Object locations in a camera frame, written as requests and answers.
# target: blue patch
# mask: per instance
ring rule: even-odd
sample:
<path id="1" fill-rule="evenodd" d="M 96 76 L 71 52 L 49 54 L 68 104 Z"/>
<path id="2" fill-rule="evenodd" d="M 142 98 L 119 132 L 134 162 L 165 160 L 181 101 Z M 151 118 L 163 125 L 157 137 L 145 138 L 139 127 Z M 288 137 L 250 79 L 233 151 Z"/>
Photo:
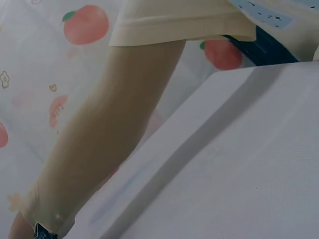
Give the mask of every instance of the blue patch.
<path id="1" fill-rule="evenodd" d="M 319 11 L 319 0 L 291 0 L 294 3 L 301 4 L 311 10 Z"/>
<path id="2" fill-rule="evenodd" d="M 284 15 L 283 13 L 273 11 L 267 7 L 257 3 L 252 3 L 248 0 L 231 0 L 231 3 L 240 11 L 245 12 L 256 21 L 263 22 L 274 28 L 284 29 L 293 21 L 291 17 Z"/>

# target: skin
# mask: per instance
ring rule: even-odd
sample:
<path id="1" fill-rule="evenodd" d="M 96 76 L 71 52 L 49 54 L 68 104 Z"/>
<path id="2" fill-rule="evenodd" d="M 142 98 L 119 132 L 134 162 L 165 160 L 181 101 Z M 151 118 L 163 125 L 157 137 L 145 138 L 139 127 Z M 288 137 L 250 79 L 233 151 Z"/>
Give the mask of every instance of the skin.
<path id="1" fill-rule="evenodd" d="M 69 125 L 63 132 L 63 137 L 60 136 L 41 173 L 44 175 L 41 182 L 49 182 L 45 187 L 53 191 L 53 196 L 56 197 L 55 201 L 70 205 L 70 202 L 66 202 L 65 198 L 71 200 L 71 203 L 74 200 L 78 200 L 74 193 L 67 195 L 65 198 L 63 198 L 63 195 L 59 195 L 60 191 L 68 192 L 67 183 L 65 181 L 59 183 L 52 179 L 54 178 L 54 165 L 57 164 L 56 162 L 63 157 L 66 151 L 65 142 L 70 140 L 90 141 L 81 137 L 90 138 L 92 136 L 91 133 L 83 134 L 83 136 L 74 139 L 74 135 L 78 131 L 76 125 L 80 118 L 85 116 L 88 107 L 94 108 L 95 105 L 98 105 L 94 103 L 100 102 L 99 97 L 105 101 L 104 110 L 107 117 L 101 122 L 104 124 L 103 128 L 106 129 L 106 133 L 104 138 L 100 139 L 103 140 L 101 145 L 103 145 L 105 150 L 94 148 L 97 145 L 96 143 L 87 143 L 85 146 L 93 151 L 100 150 L 100 153 L 95 156 L 96 158 L 101 155 L 100 157 L 103 159 L 111 158 L 112 160 L 103 161 L 101 160 L 102 158 L 97 159 L 99 163 L 103 162 L 103 168 L 107 170 L 103 170 L 100 173 L 101 165 L 96 163 L 96 167 L 92 169 L 95 177 L 99 177 L 96 181 L 91 179 L 92 171 L 87 172 L 87 170 L 84 170 L 86 174 L 81 175 L 82 178 L 79 184 L 81 184 L 81 180 L 82 182 L 83 180 L 87 181 L 88 178 L 92 182 L 87 184 L 85 192 L 75 192 L 78 195 L 85 195 L 88 190 L 97 187 L 110 173 L 117 169 L 137 146 L 148 120 L 175 70 L 184 45 L 185 41 L 183 40 L 148 46 L 110 47 L 105 74 L 99 81 L 97 89 L 92 92 L 84 106 L 70 120 Z M 101 90 L 103 88 L 109 89 L 109 86 L 112 86 L 112 90 Z M 124 114 L 123 116 L 120 115 L 122 118 L 125 117 L 127 122 L 130 122 L 124 129 L 123 123 L 118 122 L 119 112 Z M 92 130 L 100 130 L 100 128 L 95 127 Z M 85 152 L 81 152 L 82 148 L 84 147 L 76 148 L 74 151 L 69 151 L 68 154 L 72 155 L 71 158 L 73 157 L 73 159 L 81 157 L 85 154 Z M 73 163 L 74 160 L 70 161 L 69 165 L 66 166 L 66 171 L 68 167 L 74 168 L 78 166 Z M 16 215 L 8 239 L 33 239 L 33 229 L 21 213 Z"/>

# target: peach print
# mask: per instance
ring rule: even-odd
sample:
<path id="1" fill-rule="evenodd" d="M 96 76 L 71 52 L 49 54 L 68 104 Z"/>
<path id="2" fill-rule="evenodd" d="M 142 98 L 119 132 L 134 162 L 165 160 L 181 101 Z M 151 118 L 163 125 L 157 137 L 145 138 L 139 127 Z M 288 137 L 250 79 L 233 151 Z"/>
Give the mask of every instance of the peach print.
<path id="1" fill-rule="evenodd" d="M 209 40 L 200 46 L 206 58 L 218 70 L 226 71 L 237 69 L 243 62 L 243 55 L 230 41 Z"/>
<path id="2" fill-rule="evenodd" d="M 60 116 L 61 111 L 64 109 L 64 104 L 66 103 L 68 97 L 67 96 L 59 96 L 57 97 L 52 104 L 50 105 L 49 113 L 50 113 L 50 127 L 54 128 L 58 124 L 57 117 Z"/>
<path id="3" fill-rule="evenodd" d="M 103 38 L 109 30 L 109 20 L 103 9 L 86 5 L 65 14 L 65 38 L 74 45 L 86 45 Z"/>
<path id="4" fill-rule="evenodd" d="M 8 132 L 4 125 L 0 122 L 0 148 L 5 147 L 8 144 Z"/>

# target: white sheet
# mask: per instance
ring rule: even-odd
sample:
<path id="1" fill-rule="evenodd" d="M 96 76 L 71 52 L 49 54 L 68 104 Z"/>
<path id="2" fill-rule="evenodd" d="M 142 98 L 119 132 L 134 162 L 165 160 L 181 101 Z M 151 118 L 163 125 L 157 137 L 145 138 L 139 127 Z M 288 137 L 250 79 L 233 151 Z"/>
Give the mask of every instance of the white sheet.
<path id="1" fill-rule="evenodd" d="M 315 238 L 318 66 L 214 74 L 92 199 L 67 238 Z"/>
<path id="2" fill-rule="evenodd" d="M 120 0 L 0 0 L 0 165 L 8 165 L 0 171 L 0 238 L 7 236 L 16 213 L 8 209 L 8 195 L 28 188 L 59 131 L 100 78 L 120 4 Z M 92 22 L 85 28 L 76 13 L 65 20 L 80 10 L 97 17 L 100 28 Z M 103 30 L 106 35 L 95 36 Z M 70 32 L 88 44 L 75 45 Z M 187 44 L 144 140 L 218 71 L 206 59 L 210 49 L 201 50 L 200 43 Z M 241 66 L 251 65 L 243 57 Z"/>

